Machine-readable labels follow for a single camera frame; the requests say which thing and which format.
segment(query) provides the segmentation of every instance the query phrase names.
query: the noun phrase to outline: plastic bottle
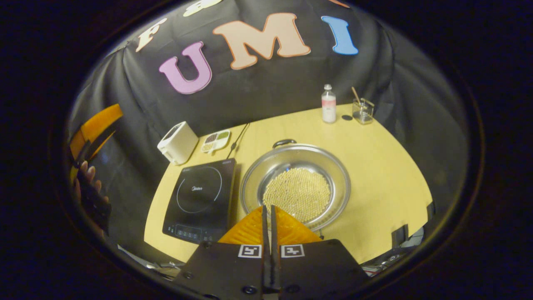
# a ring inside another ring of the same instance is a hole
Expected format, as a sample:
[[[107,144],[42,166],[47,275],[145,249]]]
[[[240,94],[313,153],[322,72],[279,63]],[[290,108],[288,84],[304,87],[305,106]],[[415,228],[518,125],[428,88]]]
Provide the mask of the plastic bottle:
[[[322,120],[326,123],[333,123],[337,119],[337,98],[332,92],[330,84],[324,85],[322,94]]]

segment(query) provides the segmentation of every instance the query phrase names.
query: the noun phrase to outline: yellow table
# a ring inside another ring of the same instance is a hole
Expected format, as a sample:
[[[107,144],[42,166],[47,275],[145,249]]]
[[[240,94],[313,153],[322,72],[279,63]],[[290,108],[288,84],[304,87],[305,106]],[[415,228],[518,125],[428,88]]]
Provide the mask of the yellow table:
[[[432,202],[427,183],[417,165],[400,143],[376,120],[361,125],[341,119],[351,114],[352,105],[337,106],[337,121],[322,121],[321,108],[252,122],[239,141],[230,225],[246,213],[239,201],[240,183],[246,170],[282,139],[321,147],[334,154],[346,167],[351,179],[351,195],[342,214],[322,229],[325,239],[339,239],[351,255],[365,262],[392,248],[391,233],[408,224],[409,235],[427,222],[426,207]],[[228,155],[230,145],[241,129],[231,130],[224,149],[206,154],[200,138],[189,161],[169,164],[152,200],[144,241],[156,249],[186,262],[198,245],[163,234],[163,220],[181,169],[218,160]]]

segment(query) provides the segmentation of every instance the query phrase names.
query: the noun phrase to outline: cooktop display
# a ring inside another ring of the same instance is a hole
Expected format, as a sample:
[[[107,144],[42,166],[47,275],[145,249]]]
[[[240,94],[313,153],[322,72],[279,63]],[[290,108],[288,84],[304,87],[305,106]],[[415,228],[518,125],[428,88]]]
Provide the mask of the cooktop display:
[[[163,233],[200,243],[218,241],[227,231],[235,159],[181,170],[168,203]]]

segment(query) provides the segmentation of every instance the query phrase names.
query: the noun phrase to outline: black cloth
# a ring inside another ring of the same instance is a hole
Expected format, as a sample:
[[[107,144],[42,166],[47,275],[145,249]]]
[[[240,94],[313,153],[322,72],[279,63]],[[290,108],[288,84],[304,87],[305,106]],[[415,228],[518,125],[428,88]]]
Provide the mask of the black cloth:
[[[437,215],[461,191],[468,155],[468,128],[462,101],[432,60],[399,32],[352,7],[316,0],[224,0],[189,17],[192,3],[153,18],[95,66],[80,89],[69,122],[71,134],[97,112],[119,103],[124,116],[115,135],[91,162],[113,205],[110,234],[128,251],[143,256],[144,225],[168,161],[156,145],[175,124],[187,121],[198,136],[277,115],[321,106],[329,83],[338,104],[351,103],[351,86],[376,104],[375,118],[401,143],[430,188]],[[233,70],[225,39],[212,33],[241,20],[259,30],[268,15],[290,12],[304,43],[305,56],[278,56]],[[335,39],[323,15],[343,19],[359,53],[335,53]],[[140,52],[139,33],[162,18],[153,40]],[[196,78],[188,45],[202,41],[213,77],[203,90],[180,94],[159,66],[177,56],[185,78]]]

